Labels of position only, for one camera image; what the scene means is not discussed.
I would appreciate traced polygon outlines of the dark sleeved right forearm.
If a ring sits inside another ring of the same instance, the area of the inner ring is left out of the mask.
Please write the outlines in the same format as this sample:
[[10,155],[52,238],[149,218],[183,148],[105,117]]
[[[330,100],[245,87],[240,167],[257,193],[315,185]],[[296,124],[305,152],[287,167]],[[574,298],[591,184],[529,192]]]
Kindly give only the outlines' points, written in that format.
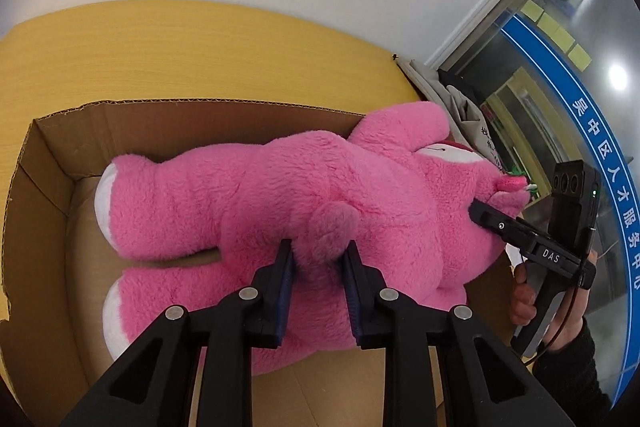
[[611,400],[598,381],[596,345],[586,320],[579,334],[534,363],[533,375],[575,426],[604,426]]

